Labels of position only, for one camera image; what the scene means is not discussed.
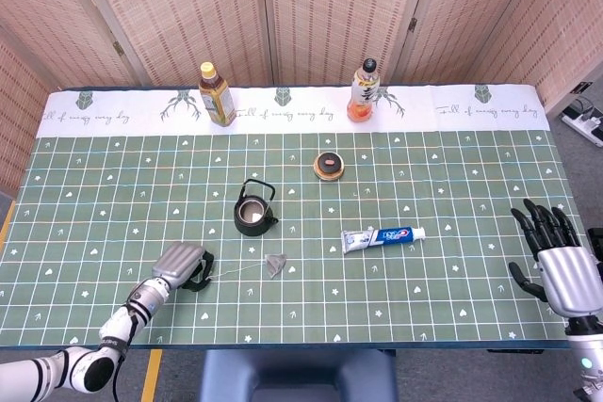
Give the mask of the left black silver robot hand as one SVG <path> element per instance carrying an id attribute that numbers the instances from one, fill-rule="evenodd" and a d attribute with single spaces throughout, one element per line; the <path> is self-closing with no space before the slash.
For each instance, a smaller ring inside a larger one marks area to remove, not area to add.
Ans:
<path id="1" fill-rule="evenodd" d="M 171 290 L 199 292 L 211 282 L 213 263 L 214 255 L 202 245 L 174 242 L 155 262 L 152 275 L 165 281 Z"/>

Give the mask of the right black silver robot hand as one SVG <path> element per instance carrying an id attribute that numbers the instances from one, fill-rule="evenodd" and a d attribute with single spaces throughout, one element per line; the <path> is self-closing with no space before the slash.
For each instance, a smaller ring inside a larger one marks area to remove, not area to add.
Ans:
<path id="1" fill-rule="evenodd" d="M 528 212 L 513 208 L 537 270 L 540 283 L 530 281 L 515 262 L 508 263 L 517 285 L 565 318 L 602 312 L 602 262 L 579 242 L 569 217 L 558 207 L 523 200 Z"/>

